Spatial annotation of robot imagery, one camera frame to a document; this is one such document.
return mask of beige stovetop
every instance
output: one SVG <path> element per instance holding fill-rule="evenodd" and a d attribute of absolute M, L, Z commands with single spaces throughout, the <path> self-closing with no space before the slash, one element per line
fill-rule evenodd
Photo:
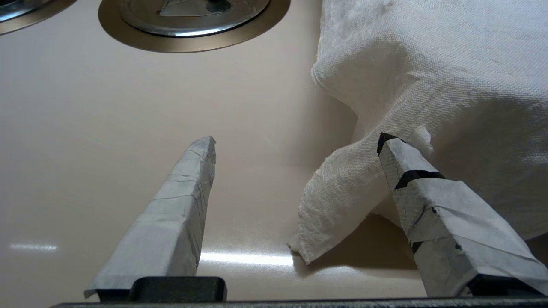
<path fill-rule="evenodd" d="M 302 188 L 356 117 L 313 85 L 321 1 L 195 54 L 134 49 L 99 0 L 0 36 L 0 306 L 82 292 L 188 144 L 217 140 L 199 275 L 230 300 L 424 296 L 403 234 L 371 217 L 305 267 L 285 243 Z"/>

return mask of white towel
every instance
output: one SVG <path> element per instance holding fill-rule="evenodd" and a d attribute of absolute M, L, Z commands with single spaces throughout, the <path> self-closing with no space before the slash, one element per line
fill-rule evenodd
<path fill-rule="evenodd" d="M 365 137 L 314 173 L 290 247 L 310 263 L 389 195 L 380 132 L 412 141 L 522 238 L 546 233 L 546 16 L 543 0 L 324 0 L 312 76 Z"/>

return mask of white cloth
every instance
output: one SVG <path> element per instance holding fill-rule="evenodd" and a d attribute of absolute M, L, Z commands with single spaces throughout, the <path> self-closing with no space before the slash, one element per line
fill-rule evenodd
<path fill-rule="evenodd" d="M 314 173 L 290 247 L 310 263 L 388 196 L 380 132 L 412 141 L 521 237 L 547 232 L 546 16 L 543 0 L 324 0 L 312 76 L 365 137 Z"/>

